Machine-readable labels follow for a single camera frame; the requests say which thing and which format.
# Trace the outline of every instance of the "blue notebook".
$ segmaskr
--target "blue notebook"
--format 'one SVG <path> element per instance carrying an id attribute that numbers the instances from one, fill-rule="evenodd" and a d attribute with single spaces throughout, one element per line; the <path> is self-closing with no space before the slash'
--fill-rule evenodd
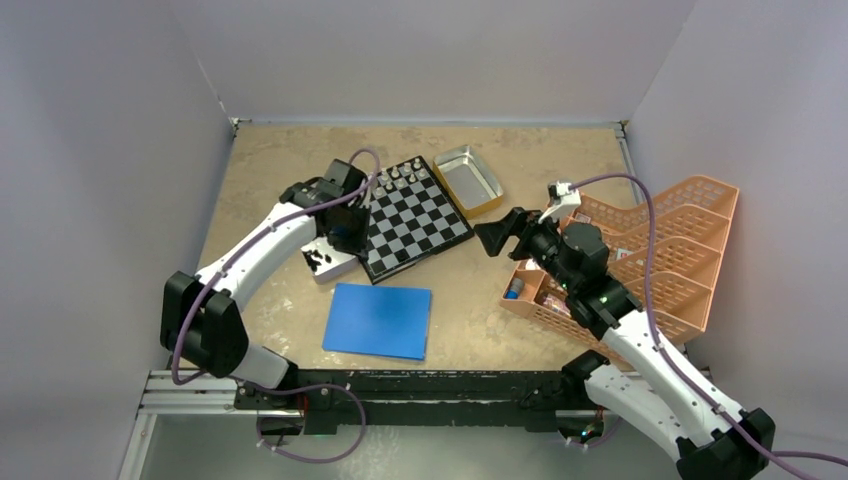
<path id="1" fill-rule="evenodd" d="M 336 285 L 324 350 L 424 360 L 430 290 Z"/>

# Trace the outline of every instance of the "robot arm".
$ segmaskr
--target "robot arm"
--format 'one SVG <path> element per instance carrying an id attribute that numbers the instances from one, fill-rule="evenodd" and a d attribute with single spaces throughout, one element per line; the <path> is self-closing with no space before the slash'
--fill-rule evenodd
<path id="1" fill-rule="evenodd" d="M 549 187 L 549 194 L 554 200 L 557 190 Z M 657 347 L 641 303 L 607 271 L 609 248 L 601 231 L 593 225 L 571 223 L 560 232 L 554 218 L 573 209 L 564 207 L 557 215 L 545 216 L 541 211 L 514 208 L 498 222 L 478 224 L 475 232 L 490 256 L 498 255 L 510 236 L 518 237 L 509 257 L 532 258 L 562 285 L 574 320 L 633 365 L 650 386 L 648 390 L 631 385 L 604 356 L 589 351 L 564 369 L 575 393 L 615 411 L 654 440 L 677 462 L 683 478 L 751 478 L 765 468 L 765 458 L 672 370 L 659 348 L 766 448 L 771 448 L 774 435 L 771 418 L 760 409 L 745 411 L 701 375 L 662 333 Z"/>
<path id="2" fill-rule="evenodd" d="M 192 319 L 182 356 L 215 377 L 233 376 L 267 388 L 294 378 L 296 364 L 248 340 L 240 313 L 259 286 L 316 237 L 326 237 L 336 251 L 364 254 L 367 206 L 360 206 L 359 198 L 330 208 L 322 205 L 354 194 L 365 181 L 362 171 L 334 160 L 323 178 L 288 188 L 262 223 L 219 260 L 194 276 L 172 275 L 163 297 L 162 346 L 174 351 L 191 305 L 204 286 L 214 281 Z"/>

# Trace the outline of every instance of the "white partition wall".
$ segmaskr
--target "white partition wall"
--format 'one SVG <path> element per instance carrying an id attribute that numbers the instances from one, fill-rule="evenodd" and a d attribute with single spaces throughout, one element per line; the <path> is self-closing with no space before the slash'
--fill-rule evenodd
<path id="1" fill-rule="evenodd" d="M 778 448 L 842 456 L 846 116 L 848 3 L 701 0 L 628 133 L 655 190 L 696 173 L 741 187 L 710 326 L 691 350 L 724 391 L 774 417 Z"/>
<path id="2" fill-rule="evenodd" d="M 0 65 L 0 478 L 115 478 L 232 135 L 164 0 L 3 2 Z"/>
<path id="3" fill-rule="evenodd" d="M 630 118 L 695 0 L 172 0 L 231 116 Z"/>

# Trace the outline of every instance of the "metal tray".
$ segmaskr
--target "metal tray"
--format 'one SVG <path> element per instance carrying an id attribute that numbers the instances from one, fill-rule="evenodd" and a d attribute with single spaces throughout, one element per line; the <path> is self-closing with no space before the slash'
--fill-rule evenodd
<path id="1" fill-rule="evenodd" d="M 470 145 L 438 155 L 433 166 L 466 216 L 479 215 L 500 204 L 501 184 Z"/>

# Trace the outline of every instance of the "orange mesh organizer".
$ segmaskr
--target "orange mesh organizer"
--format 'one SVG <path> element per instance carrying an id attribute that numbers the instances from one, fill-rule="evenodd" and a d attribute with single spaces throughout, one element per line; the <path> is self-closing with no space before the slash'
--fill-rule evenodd
<path id="1" fill-rule="evenodd" d="M 654 197 L 657 243 L 650 276 L 654 312 L 660 330 L 675 345 L 692 340 L 707 328 L 738 198 L 738 188 L 704 176 L 690 177 Z M 583 194 L 581 206 L 562 226 L 570 222 L 588 222 L 603 231 L 610 249 L 610 273 L 644 302 L 647 205 L 621 209 Z M 502 295 L 502 307 L 624 363 L 566 313 L 541 304 L 548 294 L 565 299 L 563 289 L 547 273 L 527 269 L 523 261 L 516 266 L 515 277 L 524 280 L 524 290 L 512 300 Z"/>

